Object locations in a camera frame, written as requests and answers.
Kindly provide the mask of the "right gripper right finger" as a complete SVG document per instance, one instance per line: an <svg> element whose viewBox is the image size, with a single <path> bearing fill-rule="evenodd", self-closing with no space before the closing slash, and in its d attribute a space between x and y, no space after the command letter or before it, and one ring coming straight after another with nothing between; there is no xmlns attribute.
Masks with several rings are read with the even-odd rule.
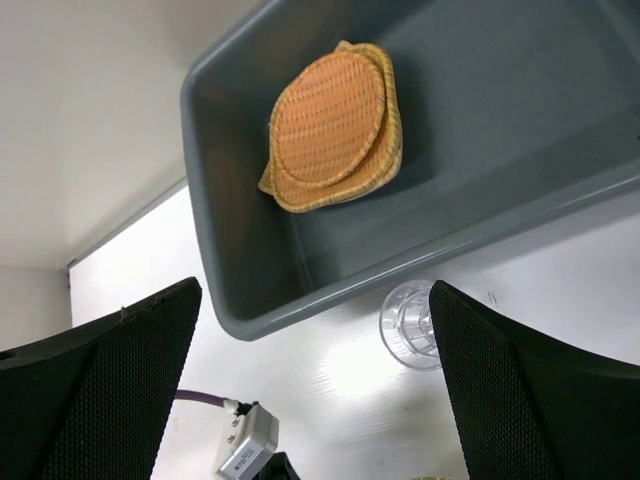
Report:
<svg viewBox="0 0 640 480"><path fill-rule="evenodd" d="M554 339L444 281L429 307L470 478L638 478L638 366Z"/></svg>

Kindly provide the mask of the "rounded square woven dish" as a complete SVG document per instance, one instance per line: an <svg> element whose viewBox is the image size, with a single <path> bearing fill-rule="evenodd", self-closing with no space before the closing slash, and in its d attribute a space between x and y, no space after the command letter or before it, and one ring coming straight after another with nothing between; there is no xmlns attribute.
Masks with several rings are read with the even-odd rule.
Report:
<svg viewBox="0 0 640 480"><path fill-rule="evenodd" d="M342 40L333 52L341 51L366 56L374 62L382 74L385 87L385 110L381 127L363 161L338 183L321 188L298 187L282 179L276 180L273 177L269 142L269 158L258 187L290 213L309 212L354 200L384 186L400 170L403 136L391 58L383 48L371 43L352 44Z"/></svg>

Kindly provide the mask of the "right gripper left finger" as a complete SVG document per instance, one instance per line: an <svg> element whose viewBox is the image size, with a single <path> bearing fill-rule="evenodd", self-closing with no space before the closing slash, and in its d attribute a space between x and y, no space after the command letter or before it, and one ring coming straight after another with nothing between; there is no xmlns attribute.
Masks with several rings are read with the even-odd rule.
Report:
<svg viewBox="0 0 640 480"><path fill-rule="evenodd" d="M201 299L186 278L2 351L2 478L150 478Z"/></svg>

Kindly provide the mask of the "round orange woven dish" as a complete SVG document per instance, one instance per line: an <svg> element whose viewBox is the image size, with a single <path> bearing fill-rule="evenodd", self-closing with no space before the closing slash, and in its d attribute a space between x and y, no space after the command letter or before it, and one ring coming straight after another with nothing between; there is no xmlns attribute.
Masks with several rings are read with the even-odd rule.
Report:
<svg viewBox="0 0 640 480"><path fill-rule="evenodd" d="M385 110L382 74L366 56L333 52L280 94L269 125L273 177L298 187L338 183L364 159Z"/></svg>

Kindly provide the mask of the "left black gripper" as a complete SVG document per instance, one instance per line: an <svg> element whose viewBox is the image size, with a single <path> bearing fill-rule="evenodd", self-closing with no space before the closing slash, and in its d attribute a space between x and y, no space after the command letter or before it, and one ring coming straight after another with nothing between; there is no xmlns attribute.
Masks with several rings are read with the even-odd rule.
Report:
<svg viewBox="0 0 640 480"><path fill-rule="evenodd" d="M252 480L300 480L285 452L275 453Z"/></svg>

